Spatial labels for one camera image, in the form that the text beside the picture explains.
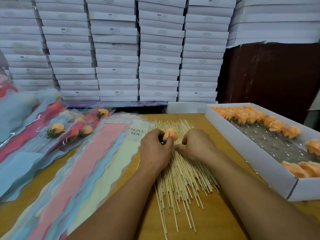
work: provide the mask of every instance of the wooden table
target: wooden table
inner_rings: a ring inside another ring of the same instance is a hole
[[[203,113],[147,114],[145,117],[150,121],[162,120],[175,122],[180,119],[186,119],[190,123],[194,123],[198,129],[203,129],[208,133],[217,147],[224,150],[232,160],[246,169],[255,178],[262,181],[237,151],[222,137],[213,125],[210,124]],[[139,153],[134,156],[130,165],[116,183],[112,193],[119,189],[134,174],[139,158]],[[54,178],[56,172],[65,163],[66,160],[63,158],[55,161],[50,167],[42,170],[42,172],[22,190],[21,197],[19,197],[18,200],[0,205],[0,237],[6,233],[6,231],[10,230],[23,210],[38,197],[42,188]],[[246,231],[242,223],[239,221],[237,214],[223,192],[218,194],[214,191],[209,196],[201,192],[200,198],[204,210],[199,208],[196,202],[191,202],[191,212],[197,233],[195,233],[193,229],[190,229],[186,214],[184,210],[182,210],[183,206],[180,205],[181,213],[177,214],[178,233],[175,228],[173,214],[168,215],[167,213],[165,216],[169,240],[247,239]],[[294,202],[293,204],[310,218],[320,223],[320,201]],[[165,239],[154,189],[150,192],[135,238],[140,240]]]

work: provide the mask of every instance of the pile of bamboo sticks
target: pile of bamboo sticks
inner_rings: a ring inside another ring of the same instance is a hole
[[[179,135],[179,139],[175,144],[180,144],[187,131],[195,128],[195,126],[186,120],[180,120],[176,123],[156,121],[154,128],[163,131],[169,128],[174,129]],[[167,226],[164,198],[166,198],[168,213],[170,214],[170,208],[173,211],[177,232],[179,230],[176,214],[177,210],[181,212],[180,202],[183,203],[190,229],[193,228],[194,232],[197,232],[189,205],[195,199],[198,207],[201,205],[202,209],[204,209],[199,196],[200,189],[208,196],[213,191],[213,188],[218,191],[218,187],[217,180],[204,164],[192,161],[186,155],[181,155],[173,149],[168,166],[162,170],[154,183],[165,238],[167,239]]]

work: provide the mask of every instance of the open box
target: open box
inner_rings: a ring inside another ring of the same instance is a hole
[[[250,103],[219,104],[226,107],[240,105],[250,105]],[[287,125],[298,126],[302,132],[298,138],[303,143],[310,139],[320,139],[320,133],[313,129],[256,104],[251,105]],[[320,199],[320,178],[296,178],[249,137],[215,112],[212,106],[216,104],[207,105],[205,117],[274,191],[289,201]]]

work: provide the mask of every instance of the forearm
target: forearm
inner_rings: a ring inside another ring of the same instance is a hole
[[[139,168],[70,239],[133,239],[140,215],[158,173]]]
[[[318,239],[320,227],[222,151],[208,167],[252,239]]]

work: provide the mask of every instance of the peach rose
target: peach rose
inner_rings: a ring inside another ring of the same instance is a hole
[[[264,118],[263,124],[264,124],[264,126],[269,127],[269,126],[270,126],[270,123],[271,123],[272,121],[275,121],[275,120],[277,120],[276,117],[272,117],[272,116],[269,117],[269,116],[267,116],[267,117]]]
[[[243,106],[244,109],[249,109],[249,110],[253,110],[254,108],[252,107],[252,105],[245,105]]]
[[[224,106],[220,106],[219,107],[219,110],[224,110],[224,111],[226,111],[228,108],[227,107],[224,107]]]
[[[230,110],[230,111],[235,111],[236,108],[235,108],[235,107],[228,107],[228,110]]]
[[[231,120],[231,119],[234,117],[234,114],[235,114],[234,111],[228,109],[228,110],[226,110],[226,116],[225,116],[225,118],[226,118],[227,120]]]
[[[277,133],[281,133],[285,124],[280,120],[272,121],[269,125],[269,131],[275,131]]]
[[[262,121],[262,122],[264,122],[264,118],[267,116],[265,113],[261,111],[257,112],[257,115],[258,115],[258,121]]]
[[[320,140],[311,139],[306,142],[306,147],[309,153],[315,154],[316,156],[320,156]]]
[[[254,122],[257,121],[257,119],[259,118],[257,113],[249,113],[249,117],[248,117],[248,123],[253,124]]]
[[[225,116],[226,116],[226,111],[224,111],[224,110],[219,109],[219,110],[217,110],[216,112],[217,112],[219,115],[221,115],[222,117],[225,117]]]
[[[240,113],[238,115],[238,122],[245,124],[247,122],[248,117],[249,117],[249,115],[247,113]]]
[[[310,178],[320,177],[320,163],[302,161],[298,165],[307,172]]]
[[[290,139],[301,134],[301,130],[297,126],[285,126],[283,127],[283,136],[289,137]]]
[[[242,113],[248,114],[250,113],[250,109],[244,108],[241,110]]]
[[[237,120],[237,119],[239,118],[239,114],[241,114],[241,113],[242,113],[241,110],[236,109],[236,110],[234,111],[234,118]]]
[[[309,174],[295,163],[282,161],[281,165],[297,178],[309,178]]]

